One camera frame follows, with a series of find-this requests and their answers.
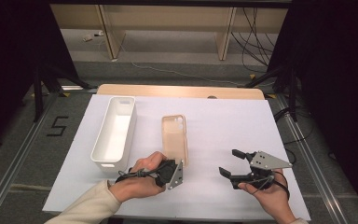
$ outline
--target black number 5 marking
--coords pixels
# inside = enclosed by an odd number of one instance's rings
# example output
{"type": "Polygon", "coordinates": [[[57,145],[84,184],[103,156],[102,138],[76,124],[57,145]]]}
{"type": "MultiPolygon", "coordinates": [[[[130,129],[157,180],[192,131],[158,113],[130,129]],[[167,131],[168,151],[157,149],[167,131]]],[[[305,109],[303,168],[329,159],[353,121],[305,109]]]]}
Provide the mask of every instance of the black number 5 marking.
{"type": "Polygon", "coordinates": [[[51,128],[54,128],[54,129],[61,129],[61,132],[60,133],[49,133],[48,134],[48,137],[61,137],[62,134],[63,134],[63,131],[65,131],[66,129],[66,126],[62,126],[62,125],[56,125],[57,123],[57,120],[58,119],[68,119],[69,117],[67,116],[57,116],[56,119],[54,120],[53,122],[53,125],[51,125],[51,128]]]}

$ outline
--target human hand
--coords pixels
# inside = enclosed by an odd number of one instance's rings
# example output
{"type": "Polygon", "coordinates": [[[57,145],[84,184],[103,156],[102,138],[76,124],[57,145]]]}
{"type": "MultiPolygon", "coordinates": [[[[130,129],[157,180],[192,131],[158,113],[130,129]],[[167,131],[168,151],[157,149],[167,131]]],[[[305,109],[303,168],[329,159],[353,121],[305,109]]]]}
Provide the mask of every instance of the human hand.
{"type": "MultiPolygon", "coordinates": [[[[147,158],[139,159],[132,167],[131,172],[134,173],[140,169],[154,170],[158,168],[161,161],[167,160],[161,152],[154,152],[147,158]]],[[[112,185],[109,190],[121,202],[132,198],[145,198],[157,195],[165,190],[156,185],[153,177],[131,177],[112,185]]]]}
{"type": "MultiPolygon", "coordinates": [[[[277,172],[275,173],[275,180],[287,187],[282,169],[274,170],[274,172],[277,172]]],[[[250,184],[240,183],[238,187],[253,194],[260,202],[263,209],[278,223],[291,223],[296,220],[292,209],[289,206],[287,193],[280,186],[273,184],[268,189],[257,190],[257,188],[250,184]]]]}

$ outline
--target table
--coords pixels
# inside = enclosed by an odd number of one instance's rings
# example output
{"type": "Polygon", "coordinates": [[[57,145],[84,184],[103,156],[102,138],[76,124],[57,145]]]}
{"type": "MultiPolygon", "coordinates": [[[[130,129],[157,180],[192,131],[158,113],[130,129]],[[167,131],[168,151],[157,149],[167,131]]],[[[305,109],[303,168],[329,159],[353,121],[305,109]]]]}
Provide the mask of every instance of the table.
{"type": "MultiPolygon", "coordinates": [[[[232,189],[229,181],[218,172],[219,166],[233,174],[250,172],[249,164],[231,156],[231,149],[236,147],[245,151],[264,150],[288,161],[262,92],[237,89],[234,94],[233,89],[174,86],[102,85],[90,100],[43,211],[59,213],[95,183],[117,177],[104,174],[90,160],[93,141],[98,134],[95,131],[102,124],[104,110],[112,97],[109,94],[113,93],[136,96],[138,119],[129,165],[160,147],[160,119],[167,113],[186,116],[189,151],[184,184],[156,197],[125,202],[115,217],[224,221],[271,219],[253,196],[232,189]],[[204,99],[209,95],[220,99],[204,99]]],[[[295,215],[310,219],[293,171],[286,169],[285,174],[295,215]]]]}

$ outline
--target gray carpet floor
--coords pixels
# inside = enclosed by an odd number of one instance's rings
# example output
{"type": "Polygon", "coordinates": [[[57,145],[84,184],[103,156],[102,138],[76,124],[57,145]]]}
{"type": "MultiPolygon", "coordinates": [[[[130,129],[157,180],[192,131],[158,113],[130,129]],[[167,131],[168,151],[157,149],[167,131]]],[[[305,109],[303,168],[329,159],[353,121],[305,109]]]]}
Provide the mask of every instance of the gray carpet floor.
{"type": "MultiPolygon", "coordinates": [[[[79,76],[92,85],[104,83],[117,84],[148,84],[148,85],[179,85],[179,86],[218,86],[237,88],[251,79],[250,73],[244,72],[241,65],[222,64],[178,64],[178,63],[139,63],[139,68],[131,63],[75,63],[79,76]],[[180,74],[166,72],[180,71],[180,74]]],[[[273,93],[269,81],[260,85],[265,94],[273,93]]],[[[72,85],[61,80],[62,85],[72,85]]],[[[4,175],[23,139],[30,130],[34,119],[34,101],[32,89],[24,97],[24,106],[20,106],[12,121],[1,136],[0,146],[0,180],[4,175]]],[[[53,217],[42,212],[43,204],[48,197],[48,188],[55,181],[61,169],[66,153],[71,146],[77,127],[83,117],[91,93],[72,92],[67,97],[58,97],[49,110],[42,129],[38,133],[24,164],[17,175],[14,185],[0,207],[0,223],[43,223],[53,217]],[[66,126],[62,136],[50,136],[60,130],[51,129],[57,117],[59,125],[66,126]]],[[[272,113],[281,110],[279,100],[267,99],[272,113]]],[[[324,176],[338,198],[343,212],[350,223],[358,223],[358,197],[351,184],[343,174],[338,163],[328,156],[329,149],[317,125],[307,111],[307,106],[298,97],[298,125],[310,146],[324,176]]],[[[312,218],[311,223],[333,223],[324,200],[316,188],[310,171],[304,162],[287,120],[283,117],[277,122],[282,141],[288,149],[288,157],[294,161],[294,172],[300,190],[312,218]]],[[[156,220],[125,220],[125,223],[157,223],[156,220]]]]}

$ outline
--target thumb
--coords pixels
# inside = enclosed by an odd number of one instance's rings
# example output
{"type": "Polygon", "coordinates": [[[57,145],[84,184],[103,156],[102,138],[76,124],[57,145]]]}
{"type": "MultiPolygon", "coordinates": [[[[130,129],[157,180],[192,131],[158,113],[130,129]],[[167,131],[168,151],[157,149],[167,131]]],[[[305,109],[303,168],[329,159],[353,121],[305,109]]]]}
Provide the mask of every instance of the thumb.
{"type": "Polygon", "coordinates": [[[246,192],[255,192],[257,188],[253,187],[251,184],[248,183],[240,183],[238,184],[238,188],[245,190],[246,192]]]}

